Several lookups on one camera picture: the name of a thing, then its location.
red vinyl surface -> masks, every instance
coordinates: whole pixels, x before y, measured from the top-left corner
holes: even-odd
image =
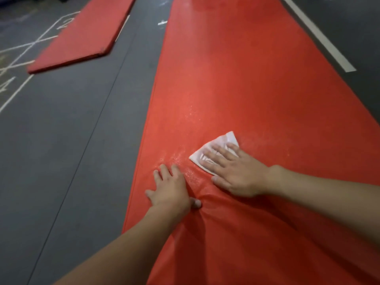
[[[161,163],[203,207],[148,284],[378,284],[379,254],[349,230],[277,197],[233,198],[188,159],[228,131],[267,165],[380,185],[378,124],[279,0],[174,0],[123,232]]]
[[[108,54],[134,0],[91,0],[28,67],[34,74]]]

folded white cloth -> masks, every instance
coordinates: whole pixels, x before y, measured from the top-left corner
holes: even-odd
[[[231,152],[232,154],[234,154],[235,156],[237,156],[236,153],[235,153],[233,150],[231,150],[230,148],[227,148],[227,143],[228,143],[228,142],[233,143],[233,144],[239,146],[239,144],[238,144],[238,142],[237,142],[237,140],[236,140],[236,138],[235,138],[234,132],[231,131],[231,132],[228,132],[228,133],[225,134],[225,135],[219,136],[219,137],[216,138],[215,140],[212,140],[212,141],[210,141],[210,142],[204,144],[204,145],[203,145],[198,151],[196,151],[193,155],[191,155],[191,156],[189,157],[189,159],[192,160],[195,164],[197,164],[199,167],[201,167],[201,168],[202,168],[203,170],[205,170],[206,172],[208,172],[208,173],[210,173],[210,174],[212,174],[212,175],[216,175],[216,174],[214,174],[214,173],[208,171],[205,167],[203,167],[203,166],[199,163],[199,161],[200,161],[200,160],[204,160],[204,161],[206,161],[206,162],[210,162],[210,163],[212,163],[212,164],[215,164],[214,161],[212,161],[210,158],[206,157],[206,156],[203,154],[203,150],[204,150],[205,148],[207,148],[207,149],[209,149],[211,152],[214,152],[214,153],[216,153],[216,154],[218,154],[218,155],[221,155],[220,153],[216,152],[213,148],[211,148],[211,145],[213,145],[213,144],[217,144],[217,145],[221,146],[222,148],[224,148],[224,149],[230,151],[230,152]]]

bare skin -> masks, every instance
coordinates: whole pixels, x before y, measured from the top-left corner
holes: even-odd
[[[355,182],[324,179],[292,172],[275,165],[267,167],[238,146],[228,143],[236,157],[220,146],[204,154],[217,165],[201,165],[218,176],[212,181],[237,196],[260,194],[282,196],[346,225],[380,245],[380,187]]]
[[[217,164],[201,165],[215,172],[216,186],[237,196],[278,195],[324,214],[380,245],[380,187],[311,177],[278,165],[267,167],[239,147],[229,143],[227,150],[215,146],[205,155]],[[190,208],[201,201],[190,198],[178,167],[172,174],[165,165],[161,175],[154,171],[156,190],[147,190],[152,207],[133,228],[76,267],[55,284],[105,285],[145,284],[159,252],[175,226]]]

gym floor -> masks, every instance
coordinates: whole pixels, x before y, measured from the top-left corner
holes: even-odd
[[[293,1],[355,67],[283,2],[380,122],[380,1]],[[121,233],[172,0],[136,0],[108,56],[28,75],[87,2],[0,8],[1,284],[50,284]]]

dark line on floor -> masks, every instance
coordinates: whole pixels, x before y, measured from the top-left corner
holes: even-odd
[[[65,202],[66,196],[67,196],[67,194],[69,193],[69,190],[70,190],[71,185],[72,185],[72,183],[73,183],[73,181],[74,181],[75,175],[76,175],[76,173],[77,173],[77,171],[78,171],[78,168],[79,168],[79,166],[80,166],[80,164],[81,164],[81,162],[82,162],[83,156],[84,156],[84,154],[85,154],[85,152],[86,152],[86,150],[87,150],[88,144],[90,143],[91,138],[92,138],[92,135],[94,134],[95,129],[96,129],[97,125],[98,125],[98,122],[99,122],[100,116],[102,115],[103,109],[104,109],[104,107],[105,107],[106,104],[107,104],[107,100],[108,100],[108,98],[109,98],[109,96],[110,96],[110,94],[111,94],[111,92],[112,92],[112,89],[113,89],[113,87],[114,87],[114,85],[115,85],[115,82],[116,82],[116,80],[117,80],[117,78],[118,78],[118,76],[119,76],[119,74],[120,74],[121,68],[122,68],[123,65],[124,65],[125,59],[126,59],[128,53],[129,53],[129,51],[130,51],[130,49],[131,49],[131,47],[132,47],[133,41],[134,41],[134,39],[135,39],[135,37],[136,37],[136,35],[137,35],[137,32],[138,32],[138,29],[140,28],[140,26],[141,26],[142,23],[143,23],[143,22],[140,22],[140,24],[138,25],[138,27],[137,27],[137,29],[136,29],[136,31],[135,31],[135,34],[133,35],[132,41],[131,41],[131,43],[130,43],[130,46],[129,46],[128,50],[126,51],[125,55],[124,55],[123,61],[122,61],[121,65],[120,65],[120,67],[119,67],[119,71],[117,72],[116,78],[115,78],[115,80],[114,80],[114,82],[113,82],[113,84],[112,84],[112,87],[111,87],[111,89],[110,89],[110,91],[109,91],[109,93],[108,93],[108,96],[107,96],[107,98],[106,98],[106,101],[104,102],[104,105],[103,105],[103,107],[102,107],[102,110],[100,111],[100,114],[99,114],[98,119],[97,119],[97,121],[96,121],[96,123],[95,123],[95,126],[94,126],[94,128],[93,128],[93,130],[92,130],[92,132],[91,132],[90,138],[88,139],[88,142],[87,142],[87,144],[86,144],[86,147],[84,148],[84,151],[83,151],[83,154],[82,154],[82,156],[81,156],[81,158],[80,158],[80,160],[79,160],[78,166],[77,166],[76,169],[75,169],[74,176],[73,176],[73,178],[71,179],[71,182],[70,182],[70,184],[69,184],[69,187],[67,188],[66,194],[65,194],[65,196],[64,196],[64,198],[63,198],[63,200],[62,200],[61,205],[59,206],[59,209],[58,209],[57,214],[55,215],[55,218],[54,218],[53,224],[52,224],[52,226],[51,226],[51,228],[50,228],[50,230],[49,230],[49,233],[47,234],[47,237],[46,237],[46,239],[45,239],[45,241],[44,241],[44,244],[42,245],[42,249],[41,249],[40,253],[38,254],[38,257],[37,257],[37,259],[36,259],[36,262],[35,262],[35,264],[34,264],[34,266],[33,266],[33,269],[32,269],[32,271],[31,271],[31,273],[30,273],[30,276],[29,276],[29,278],[28,278],[27,285],[29,285],[29,283],[30,283],[30,280],[31,280],[31,278],[32,278],[32,276],[33,276],[33,273],[34,273],[34,271],[35,271],[35,269],[36,269],[36,267],[37,267],[38,261],[40,260],[40,257],[41,257],[41,255],[42,255],[42,252],[43,252],[43,250],[44,250],[44,248],[45,248],[45,245],[46,245],[46,243],[48,242],[48,239],[49,239],[49,236],[50,236],[50,234],[51,234],[51,231],[53,230],[53,227],[54,227],[55,221],[57,220],[58,215],[59,215],[59,212],[61,211],[61,208],[62,208],[62,206],[63,206],[63,204],[64,204],[64,202]]]

